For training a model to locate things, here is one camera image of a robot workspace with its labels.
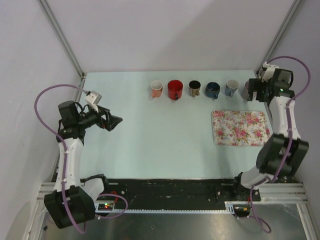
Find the lilac mug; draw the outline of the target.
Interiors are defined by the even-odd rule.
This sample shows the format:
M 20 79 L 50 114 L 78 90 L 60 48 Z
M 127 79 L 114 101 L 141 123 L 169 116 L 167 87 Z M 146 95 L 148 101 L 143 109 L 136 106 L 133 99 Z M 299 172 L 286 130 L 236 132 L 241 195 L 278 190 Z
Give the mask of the lilac mug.
M 242 88 L 241 97 L 248 101 L 249 99 L 249 80 L 247 80 Z

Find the grey mug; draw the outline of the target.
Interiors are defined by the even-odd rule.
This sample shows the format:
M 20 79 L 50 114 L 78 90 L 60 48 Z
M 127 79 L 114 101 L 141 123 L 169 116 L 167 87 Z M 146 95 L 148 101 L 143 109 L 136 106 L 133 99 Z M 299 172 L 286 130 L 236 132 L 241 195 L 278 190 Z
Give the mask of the grey mug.
M 226 85 L 225 85 L 225 95 L 228 97 L 233 97 L 234 93 L 237 91 L 239 87 L 239 83 L 234 80 L 234 79 L 230 79 L 227 81 Z

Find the blue mug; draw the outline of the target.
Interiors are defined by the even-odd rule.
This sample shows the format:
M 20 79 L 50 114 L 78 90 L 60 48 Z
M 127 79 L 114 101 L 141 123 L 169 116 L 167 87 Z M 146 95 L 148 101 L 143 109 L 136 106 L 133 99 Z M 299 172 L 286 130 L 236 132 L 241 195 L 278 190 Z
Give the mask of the blue mug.
M 209 98 L 217 100 L 221 87 L 217 82 L 209 82 L 205 87 L 205 95 Z

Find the brown patterned mug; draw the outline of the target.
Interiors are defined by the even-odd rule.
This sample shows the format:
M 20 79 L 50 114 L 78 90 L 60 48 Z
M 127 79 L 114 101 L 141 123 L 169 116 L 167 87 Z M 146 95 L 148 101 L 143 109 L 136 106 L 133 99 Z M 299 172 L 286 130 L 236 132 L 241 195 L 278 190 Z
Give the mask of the brown patterned mug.
M 197 97 L 200 95 L 201 83 L 197 80 L 189 82 L 189 94 L 191 97 Z

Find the red mug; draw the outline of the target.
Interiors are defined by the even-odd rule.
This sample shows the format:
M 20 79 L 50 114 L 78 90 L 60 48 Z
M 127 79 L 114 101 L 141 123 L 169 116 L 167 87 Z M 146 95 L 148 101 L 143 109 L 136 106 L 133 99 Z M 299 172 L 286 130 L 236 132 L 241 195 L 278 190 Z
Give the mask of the red mug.
M 168 97 L 171 100 L 177 101 L 183 93 L 183 83 L 180 80 L 174 79 L 167 84 Z

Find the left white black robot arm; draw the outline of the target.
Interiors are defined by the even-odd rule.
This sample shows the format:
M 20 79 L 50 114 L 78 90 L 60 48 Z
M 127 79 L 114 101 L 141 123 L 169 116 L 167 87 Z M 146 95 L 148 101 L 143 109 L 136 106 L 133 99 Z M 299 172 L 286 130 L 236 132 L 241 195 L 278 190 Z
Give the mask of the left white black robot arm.
M 123 121 L 101 106 L 78 111 L 81 105 L 69 100 L 58 105 L 59 128 L 56 140 L 60 151 L 53 192 L 45 195 L 44 205 L 59 229 L 78 225 L 95 218 L 95 200 L 104 200 L 111 187 L 104 174 L 80 177 L 81 155 L 86 130 L 92 126 L 112 131 Z

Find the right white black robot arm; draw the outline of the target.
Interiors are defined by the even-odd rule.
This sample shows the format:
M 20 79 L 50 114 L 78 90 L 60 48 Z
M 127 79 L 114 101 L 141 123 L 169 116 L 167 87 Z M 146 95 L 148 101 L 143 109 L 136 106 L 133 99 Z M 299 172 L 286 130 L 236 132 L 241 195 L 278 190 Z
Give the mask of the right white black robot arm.
M 301 139 L 296 127 L 293 80 L 291 70 L 267 63 L 256 78 L 249 79 L 248 100 L 268 106 L 272 134 L 259 151 L 255 166 L 234 178 L 231 194 L 238 201 L 260 185 L 294 176 L 309 150 L 309 143 Z

